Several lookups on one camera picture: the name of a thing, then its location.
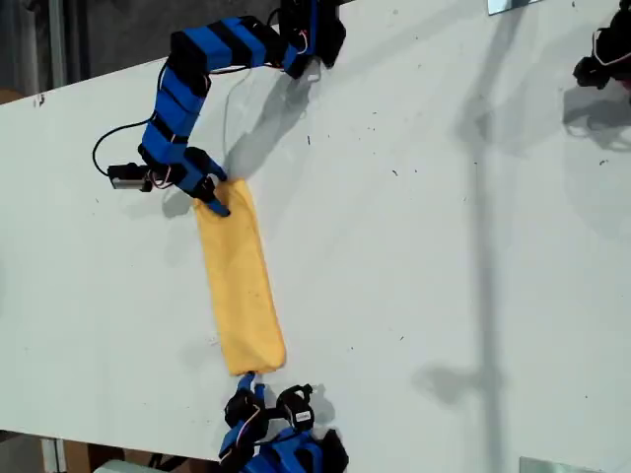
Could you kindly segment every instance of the black cable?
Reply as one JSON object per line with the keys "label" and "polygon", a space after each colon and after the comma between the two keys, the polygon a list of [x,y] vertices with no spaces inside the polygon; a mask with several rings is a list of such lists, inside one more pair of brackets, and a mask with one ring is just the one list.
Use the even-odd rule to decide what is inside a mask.
{"label": "black cable", "polygon": [[269,14],[269,17],[267,17],[267,26],[270,27],[272,24],[272,20],[274,20],[274,17],[276,16],[276,14],[278,14],[281,11],[280,8],[276,8],[275,10],[272,10],[272,13]]}
{"label": "black cable", "polygon": [[[160,91],[160,87],[162,86],[162,78],[165,75],[165,70],[166,69],[167,69],[167,62],[165,62],[165,64],[162,66],[162,69],[160,69],[160,74],[158,74],[158,85],[156,87],[158,92]],[[153,117],[154,117],[154,115],[152,114],[146,120],[138,121],[137,123],[130,123],[128,125],[119,126],[117,128],[114,128],[113,130],[109,130],[105,135],[103,135],[101,138],[99,138],[99,140],[97,141],[97,144],[95,145],[95,147],[92,150],[92,163],[95,165],[95,168],[97,169],[97,171],[100,172],[105,177],[109,177],[109,174],[107,174],[107,172],[102,170],[101,167],[99,166],[99,163],[97,163],[97,149],[99,148],[99,145],[103,142],[103,140],[105,138],[107,138],[110,135],[113,135],[114,133],[116,133],[116,132],[118,132],[120,130],[126,130],[128,128],[135,128],[136,126],[146,125],[147,123],[149,123],[151,121],[151,119]]]}
{"label": "black cable", "polygon": [[[263,64],[265,67],[271,67],[272,69],[282,69],[281,66],[275,66],[271,63],[265,63]],[[251,69],[248,66],[243,66],[243,67],[237,67],[234,69],[219,69],[218,71],[213,71],[210,73],[210,75],[212,76],[221,76],[223,74],[232,74],[233,72],[241,72],[244,71],[245,69]]]}

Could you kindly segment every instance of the cable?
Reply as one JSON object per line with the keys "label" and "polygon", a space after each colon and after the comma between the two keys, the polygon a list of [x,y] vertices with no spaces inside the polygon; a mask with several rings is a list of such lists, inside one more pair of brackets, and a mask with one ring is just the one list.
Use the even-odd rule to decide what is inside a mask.
{"label": "cable", "polygon": [[162,180],[162,182],[158,183],[158,182],[156,182],[155,173],[152,170],[149,170],[147,172],[147,176],[149,177],[149,180],[151,180],[151,183],[154,184],[154,186],[157,189],[168,189],[169,187],[174,185],[172,182],[169,182],[169,176],[170,175],[171,175],[171,166],[169,166],[169,169],[167,169],[167,175]]}
{"label": "cable", "polygon": [[249,69],[247,66],[238,67],[238,68],[229,68],[229,69],[219,69],[218,71],[213,71],[210,74],[214,76],[221,76],[222,74],[232,74],[233,72],[241,72],[245,69]]}
{"label": "cable", "polygon": [[[158,85],[157,85],[158,92],[160,91],[160,87],[162,86],[162,79],[163,79],[163,76],[165,75],[166,69],[167,69],[167,62],[163,64],[162,69],[160,69],[160,74],[158,74]],[[130,123],[128,125],[119,126],[117,128],[114,128],[113,130],[109,130],[105,135],[99,138],[99,140],[97,141],[97,144],[92,150],[92,163],[95,165],[95,168],[97,169],[97,171],[100,172],[105,177],[109,177],[109,174],[107,174],[107,172],[102,170],[101,167],[99,166],[99,163],[97,163],[97,149],[99,148],[99,146],[101,145],[101,143],[103,142],[105,138],[121,130],[126,130],[128,128],[135,128],[136,126],[146,125],[152,120],[153,117],[154,115],[152,113],[152,115],[146,120],[138,121],[136,123]]]}
{"label": "cable", "polygon": [[303,48],[302,51],[298,51],[297,54],[305,54],[307,52],[307,49],[309,49],[309,40],[307,39],[307,32],[305,30],[302,30],[299,33],[300,36],[303,37],[303,39],[305,40],[305,47]]}
{"label": "cable", "polygon": [[241,435],[243,432],[245,432],[245,428],[247,427],[247,424],[249,424],[252,419],[254,419],[258,414],[260,414],[260,407],[258,407],[256,404],[254,404],[254,407],[256,408],[256,412],[254,414],[252,414],[249,419],[247,419],[244,423],[244,426],[241,427],[241,429],[239,430],[239,435],[237,436],[237,440],[235,441],[235,446],[239,446],[239,440],[241,439]]}
{"label": "cable", "polygon": [[596,58],[596,60],[597,60],[597,61],[598,61],[601,65],[603,65],[603,66],[605,66],[605,67],[606,67],[606,66],[612,66],[613,64],[618,64],[619,62],[622,62],[622,61],[624,61],[624,60],[626,60],[626,59],[631,58],[631,52],[630,52],[630,53],[628,53],[628,54],[626,54],[626,55],[624,55],[624,56],[622,56],[622,57],[619,57],[618,59],[614,59],[613,61],[603,62],[603,61],[602,61],[602,59],[600,59],[600,58],[598,57],[598,52],[597,52],[597,49],[596,49],[596,43],[597,43],[597,41],[598,41],[598,37],[600,36],[600,32],[602,32],[602,29],[599,29],[599,30],[597,30],[597,31],[594,33],[594,35],[592,36],[592,42],[593,42],[593,44],[594,44],[594,57]]}
{"label": "cable", "polygon": [[267,17],[267,26],[270,27],[272,24],[272,20],[274,20],[274,17],[281,11],[280,8],[276,8],[274,10],[272,10],[272,13],[269,14],[269,17]]}

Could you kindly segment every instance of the white tabletop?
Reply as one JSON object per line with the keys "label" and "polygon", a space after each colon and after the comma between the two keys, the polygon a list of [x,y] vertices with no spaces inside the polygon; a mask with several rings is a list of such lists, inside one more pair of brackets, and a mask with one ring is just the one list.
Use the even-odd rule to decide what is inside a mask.
{"label": "white tabletop", "polygon": [[[288,350],[264,380],[318,386],[350,471],[631,471],[631,109],[572,77],[615,3],[361,0],[319,79],[215,81],[192,144],[254,196]],[[193,212],[90,159],[161,65],[0,107],[1,429],[218,452],[236,380]]]}

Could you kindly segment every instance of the floor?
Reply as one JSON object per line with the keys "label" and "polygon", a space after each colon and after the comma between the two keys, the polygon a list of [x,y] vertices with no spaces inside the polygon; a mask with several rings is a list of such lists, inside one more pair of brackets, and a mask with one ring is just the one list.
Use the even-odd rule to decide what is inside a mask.
{"label": "floor", "polygon": [[41,473],[40,440],[18,436],[0,442],[0,471],[2,473]]}
{"label": "floor", "polygon": [[169,54],[170,34],[222,18],[265,21],[279,0],[88,0],[90,74],[100,76]]}

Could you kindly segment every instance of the yellow towel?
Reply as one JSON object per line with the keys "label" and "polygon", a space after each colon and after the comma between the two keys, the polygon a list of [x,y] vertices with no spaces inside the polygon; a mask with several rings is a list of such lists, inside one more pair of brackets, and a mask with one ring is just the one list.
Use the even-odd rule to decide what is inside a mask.
{"label": "yellow towel", "polygon": [[252,198],[243,180],[220,183],[216,195],[230,217],[218,217],[199,201],[195,212],[224,358],[231,374],[273,372],[285,363],[285,344]]}

